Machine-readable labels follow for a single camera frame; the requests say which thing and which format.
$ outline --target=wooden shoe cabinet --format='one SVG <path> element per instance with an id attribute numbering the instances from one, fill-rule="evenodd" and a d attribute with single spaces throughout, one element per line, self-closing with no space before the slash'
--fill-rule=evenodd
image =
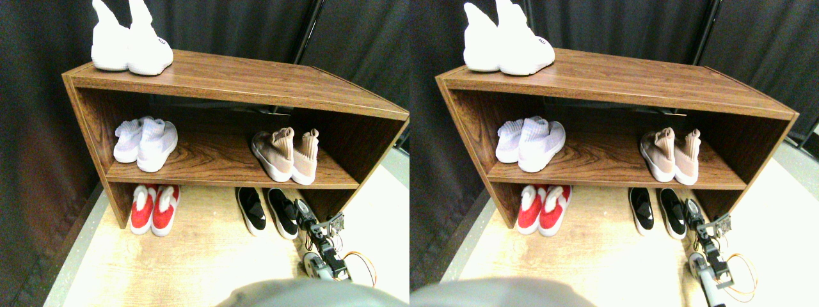
<path id="1" fill-rule="evenodd" d="M 564 49 L 555 54 L 553 65 L 526 77 L 477 73 L 465 66 L 436 77 L 469 155 L 510 228 L 520 192 L 529 183 L 690 188 L 709 217 L 730 213 L 799 115 L 708 67 Z M 563 124 L 563 150 L 538 173 L 500 163 L 497 129 L 507 120 L 534 115 Z M 699 180 L 693 186 L 656 181 L 640 155 L 640 136 L 666 127 L 679 138 L 692 129 L 702 133 Z"/>
<path id="2" fill-rule="evenodd" d="M 98 70 L 88 63 L 62 75 L 102 186 L 121 228 L 137 183 L 297 189 L 320 219 L 336 214 L 367 181 L 409 123 L 409 112 L 320 69 L 174 50 L 157 76 Z M 157 104 L 158 97 L 194 97 L 290 106 L 290 115 Z M 114 160 L 114 130 L 145 115 L 168 120 L 179 143 L 158 172 Z M 316 179 L 276 183 L 250 149 L 252 135 L 293 127 L 319 131 Z"/>

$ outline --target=white sock sneaker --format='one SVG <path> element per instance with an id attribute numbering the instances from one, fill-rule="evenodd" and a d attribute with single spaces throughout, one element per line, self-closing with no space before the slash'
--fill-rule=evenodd
<path id="1" fill-rule="evenodd" d="M 131 163 L 137 160 L 139 142 L 143 138 L 143 127 L 139 120 L 124 121 L 114 131 L 119 139 L 114 145 L 114 159 L 120 163 Z"/>
<path id="2" fill-rule="evenodd" d="M 139 142 L 137 167 L 148 173 L 161 169 L 176 148 L 177 141 L 174 124 L 164 120 L 145 119 L 143 138 Z"/>
<path id="3" fill-rule="evenodd" d="M 498 70 L 498 26 L 474 4 L 464 3 L 469 26 L 464 31 L 464 62 L 474 71 Z"/>
<path id="4" fill-rule="evenodd" d="M 545 39 L 535 36 L 526 15 L 510 0 L 495 0 L 498 7 L 500 71 L 512 75 L 535 74 L 554 63 L 554 49 Z"/>
<path id="5" fill-rule="evenodd" d="M 151 23 L 151 12 L 143 0 L 129 0 L 131 8 L 131 37 L 128 70 L 135 74 L 161 74 L 174 62 L 174 51 L 162 38 L 156 36 Z"/>
<path id="6" fill-rule="evenodd" d="M 548 122 L 539 116 L 525 119 L 520 136 L 518 166 L 524 172 L 540 172 L 563 149 L 566 131 L 556 121 Z"/>
<path id="7" fill-rule="evenodd" d="M 116 16 L 102 0 L 91 2 L 99 22 L 94 26 L 91 61 L 101 70 L 128 69 L 129 30 L 120 25 Z"/>

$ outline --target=beige sock sneaker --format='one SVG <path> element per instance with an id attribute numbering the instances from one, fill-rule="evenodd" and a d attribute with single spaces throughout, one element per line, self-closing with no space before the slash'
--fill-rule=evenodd
<path id="1" fill-rule="evenodd" d="M 640 140 L 640 154 L 657 181 L 667 183 L 674 179 L 674 130 L 646 133 Z"/>
<path id="2" fill-rule="evenodd" d="M 273 134 L 257 133 L 251 142 L 253 155 L 265 167 L 268 176 L 283 183 L 293 174 L 293 128 L 282 128 Z"/>
<path id="3" fill-rule="evenodd" d="M 318 155 L 319 131 L 312 129 L 301 137 L 301 144 L 296 148 L 293 181 L 304 185 L 313 183 Z"/>
<path id="4" fill-rule="evenodd" d="M 676 140 L 674 147 L 674 178 L 679 183 L 693 185 L 699 177 L 699 130 L 686 135 L 685 141 Z"/>

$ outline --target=white sole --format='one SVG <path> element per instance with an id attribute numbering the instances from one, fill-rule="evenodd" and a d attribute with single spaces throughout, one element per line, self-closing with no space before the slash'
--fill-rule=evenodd
<path id="1" fill-rule="evenodd" d="M 675 233 L 674 229 L 671 228 L 671 223 L 668 221 L 668 214 L 666 214 L 665 205 L 663 205 L 663 201 L 661 201 L 659 199 L 659 197 L 657 197 L 657 198 L 658 198 L 658 201 L 660 202 L 660 210 L 663 211 L 663 220 L 665 220 L 665 222 L 666 222 L 666 230 L 668 230 L 668 235 L 673 237 L 676 240 L 684 239 L 686 237 L 686 234 L 688 233 L 688 228 L 685 228 L 685 230 L 682 231 L 682 234 Z"/>
<path id="2" fill-rule="evenodd" d="M 174 215 L 170 217 L 170 222 L 168 222 L 168 226 L 165 226 L 163 229 L 159 229 L 154 227 L 153 224 L 153 212 L 151 212 L 151 232 L 154 233 L 157 237 L 164 237 L 170 233 L 170 229 L 174 226 L 174 220 L 176 219 L 176 215 L 179 214 L 179 204 L 182 203 L 182 186 L 179 186 L 179 199 L 176 201 L 176 208 L 174 208 Z"/>
<path id="3" fill-rule="evenodd" d="M 278 170 L 275 165 L 267 161 L 267 159 L 265 159 L 265 157 L 261 155 L 261 153 L 259 152 L 259 148 L 256 148 L 255 142 L 253 142 L 251 145 L 253 146 L 253 156 L 256 156 L 256 159 L 259 159 L 259 161 L 262 162 L 261 163 L 262 167 L 265 168 L 267 175 L 270 176 L 270 178 L 273 179 L 273 181 L 277 183 L 283 183 L 286 182 L 287 180 L 290 180 L 290 177 L 292 177 L 292 173 L 289 174 L 281 170 Z"/>
<path id="4" fill-rule="evenodd" d="M 667 183 L 674 179 L 674 172 L 666 173 L 663 172 L 654 162 L 649 159 L 649 155 L 645 153 L 645 148 L 643 148 L 643 142 L 640 141 L 640 154 L 645 159 L 645 162 L 649 164 L 649 170 L 651 171 L 651 175 L 654 176 L 654 179 L 661 183 Z"/>
<path id="5" fill-rule="evenodd" d="M 498 158 L 498 161 L 501 163 L 515 163 L 518 162 L 518 158 L 520 157 L 520 153 L 517 150 L 514 151 L 497 151 L 495 150 L 495 157 Z"/>
<path id="6" fill-rule="evenodd" d="M 637 226 L 637 232 L 640 233 L 641 236 L 645 237 L 645 234 L 648 233 L 649 229 L 643 228 L 643 225 L 640 224 L 640 221 L 637 219 L 637 211 L 634 210 L 634 205 L 631 203 L 631 191 L 628 193 L 628 206 L 631 207 L 631 215 L 634 215 L 634 225 Z M 654 211 L 651 210 L 651 218 L 654 218 Z"/>
<path id="7" fill-rule="evenodd" d="M 572 196 L 574 196 L 574 189 L 572 189 L 572 192 L 568 195 L 568 199 L 566 200 L 566 207 L 563 208 L 563 213 L 558 218 L 558 222 L 555 223 L 554 226 L 552 226 L 552 228 L 544 229 L 544 228 L 541 228 L 540 223 L 537 224 L 537 232 L 541 233 L 541 235 L 543 237 L 554 237 L 554 235 L 558 234 L 558 231 L 560 230 L 560 226 L 563 225 L 563 218 L 566 217 L 566 212 L 568 211 L 568 207 L 569 207 L 569 205 L 572 204 Z"/>
<path id="8" fill-rule="evenodd" d="M 299 236 L 298 231 L 296 233 L 290 234 L 284 230 L 282 227 L 282 223 L 280 222 L 281 219 L 278 218 L 278 214 L 276 214 L 276 209 L 268 202 L 268 207 L 270 209 L 270 213 L 273 214 L 273 218 L 276 220 L 276 230 L 278 230 L 278 234 L 282 235 L 283 238 L 287 240 L 294 240 Z"/>
<path id="9" fill-rule="evenodd" d="M 165 162 L 168 160 L 170 153 L 174 152 L 174 149 L 176 149 L 177 142 L 179 142 L 179 138 L 174 139 L 174 142 L 170 144 L 168 149 L 165 149 L 165 151 L 161 153 L 159 158 L 142 160 L 137 156 L 137 167 L 139 167 L 139 169 L 141 169 L 143 172 L 147 173 L 155 173 L 156 171 L 162 169 L 162 166 L 165 166 Z"/>
<path id="10" fill-rule="evenodd" d="M 91 46 L 91 61 L 94 67 L 100 70 L 123 71 L 128 70 L 128 49 Z"/>
<path id="11" fill-rule="evenodd" d="M 543 157 L 538 159 L 530 159 L 530 160 L 518 160 L 518 167 L 524 172 L 527 173 L 537 173 L 542 171 L 549 162 L 552 161 L 554 155 L 560 152 L 563 149 L 563 146 L 566 145 L 566 138 L 560 140 L 558 146 L 548 150 Z"/>
<path id="12" fill-rule="evenodd" d="M 685 184 L 686 186 L 693 186 L 694 183 L 697 183 L 698 177 L 699 174 L 695 174 L 694 177 L 683 174 L 680 168 L 674 165 L 674 179 L 676 179 L 677 182 Z"/>
<path id="13" fill-rule="evenodd" d="M 245 218 L 245 225 L 247 226 L 247 231 L 251 232 L 253 236 L 258 237 L 259 235 L 262 234 L 262 231 L 264 229 L 263 228 L 256 229 L 256 227 L 253 226 L 253 223 L 251 223 L 250 219 L 247 218 L 247 212 L 245 212 L 245 207 L 242 206 L 242 201 L 239 200 L 239 191 L 237 190 L 234 194 L 236 194 L 236 202 L 239 204 L 239 210 L 242 211 L 242 216 Z"/>
<path id="14" fill-rule="evenodd" d="M 511 74 L 511 75 L 532 75 L 536 74 L 538 71 L 541 71 L 544 67 L 548 65 L 552 65 L 554 61 L 548 64 L 536 64 L 536 65 L 499 65 L 500 71 L 504 74 Z"/>
<path id="15" fill-rule="evenodd" d="M 173 63 L 128 63 L 128 70 L 135 74 L 141 75 L 158 75 L 165 71 L 170 64 Z"/>

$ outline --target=wire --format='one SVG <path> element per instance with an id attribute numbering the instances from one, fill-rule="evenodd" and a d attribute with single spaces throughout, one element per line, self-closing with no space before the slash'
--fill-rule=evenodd
<path id="1" fill-rule="evenodd" d="M 350 251 L 349 253 L 347 253 L 347 255 L 344 255 L 344 258 L 342 259 L 347 260 L 347 257 L 350 255 L 357 255 L 362 261 L 364 261 L 364 264 L 367 266 L 367 270 L 369 271 L 369 276 L 373 280 L 373 288 L 375 288 L 375 283 L 378 281 L 378 272 L 375 271 L 375 265 L 373 265 L 373 261 L 370 261 L 370 259 L 367 258 L 367 256 L 359 253 L 358 251 Z"/>

